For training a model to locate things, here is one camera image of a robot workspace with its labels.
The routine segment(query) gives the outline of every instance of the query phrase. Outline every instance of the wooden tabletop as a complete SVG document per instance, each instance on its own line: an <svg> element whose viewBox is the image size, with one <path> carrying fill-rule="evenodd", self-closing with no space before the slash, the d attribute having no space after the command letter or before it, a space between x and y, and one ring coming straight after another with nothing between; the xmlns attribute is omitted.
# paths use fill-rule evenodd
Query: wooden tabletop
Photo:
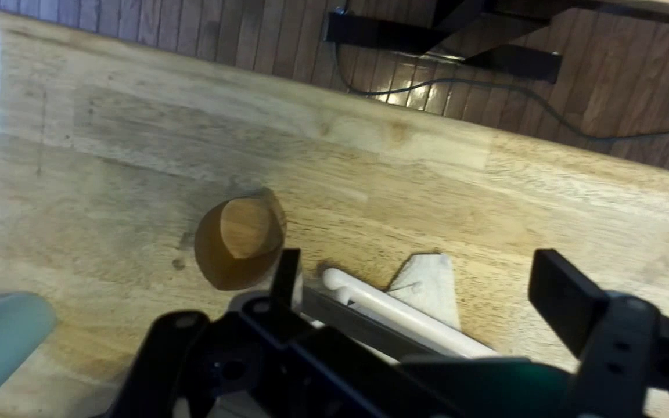
<svg viewBox="0 0 669 418"><path fill-rule="evenodd" d="M193 232L261 189L308 277L449 253L501 354L573 365L524 298L539 246L669 314L669 171L0 14L0 292L61 320L0 416L99 413L156 317L221 317Z"/></svg>

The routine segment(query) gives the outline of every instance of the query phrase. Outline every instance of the white plastic piece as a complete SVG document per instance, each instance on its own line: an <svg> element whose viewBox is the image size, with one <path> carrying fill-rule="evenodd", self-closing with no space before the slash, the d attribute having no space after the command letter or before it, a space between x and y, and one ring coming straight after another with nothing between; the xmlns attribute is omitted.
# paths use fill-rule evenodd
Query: white plastic piece
<svg viewBox="0 0 669 418"><path fill-rule="evenodd" d="M452 262L444 253L412 256L386 291L405 304L459 329Z"/></svg>
<svg viewBox="0 0 669 418"><path fill-rule="evenodd" d="M359 279L342 271L326 269L323 284L336 299L348 299L351 308L416 340L426 347L444 354L444 356L463 356L463 357L492 357L498 356L492 349L470 340L466 335L449 327L447 322L363 284Z"/></svg>

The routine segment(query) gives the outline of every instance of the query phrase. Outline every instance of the black mount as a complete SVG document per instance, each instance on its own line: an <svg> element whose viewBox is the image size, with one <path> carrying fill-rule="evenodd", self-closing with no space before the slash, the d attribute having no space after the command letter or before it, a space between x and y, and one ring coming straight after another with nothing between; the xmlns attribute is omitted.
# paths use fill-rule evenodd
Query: black mount
<svg viewBox="0 0 669 418"><path fill-rule="evenodd" d="M207 416L248 392L269 416L642 416L646 389L669 391L669 318L598 289L555 250L536 250L530 299L581 361L573 376L522 357L427 356L388 365L333 326L291 308L300 250L284 250L269 295L158 318L104 413L172 418L179 400Z"/></svg>

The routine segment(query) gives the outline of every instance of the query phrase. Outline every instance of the cut wooden circle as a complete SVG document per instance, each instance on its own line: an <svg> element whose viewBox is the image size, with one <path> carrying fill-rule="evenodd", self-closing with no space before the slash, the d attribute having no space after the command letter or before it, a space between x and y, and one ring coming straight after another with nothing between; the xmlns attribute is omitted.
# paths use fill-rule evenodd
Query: cut wooden circle
<svg viewBox="0 0 669 418"><path fill-rule="evenodd" d="M227 201L198 225L199 271L214 289L248 289L275 267L284 248L284 230L284 213L272 192Z"/></svg>

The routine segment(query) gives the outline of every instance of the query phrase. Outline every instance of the electrical cord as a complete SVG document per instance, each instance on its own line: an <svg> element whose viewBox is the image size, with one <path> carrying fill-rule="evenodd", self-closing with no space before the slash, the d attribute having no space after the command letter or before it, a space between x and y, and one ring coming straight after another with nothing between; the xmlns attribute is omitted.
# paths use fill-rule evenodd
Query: electrical cord
<svg viewBox="0 0 669 418"><path fill-rule="evenodd" d="M521 96L530 97L532 102L536 102L562 127L566 127L568 132L573 132L577 138L588 139L588 142L654 139L654 138L667 138L669 134L669 130L635 132L635 134L589 134L589 132L581 130L579 126L573 126L568 119L565 119L558 109L553 109L553 104L546 102L539 94L527 90L522 86L514 86L514 84L500 84L500 81L481 81L481 80L465 80L465 77L436 77L436 80L416 81L416 84L405 86L405 88L363 90L343 74L342 47L339 44L335 44L335 66L336 66L339 81L355 96L369 96L369 97L375 97L375 96L398 96L398 94L412 94L416 88L435 86L435 84L470 84L470 86L481 86L481 88L501 88L501 90L521 94Z"/></svg>

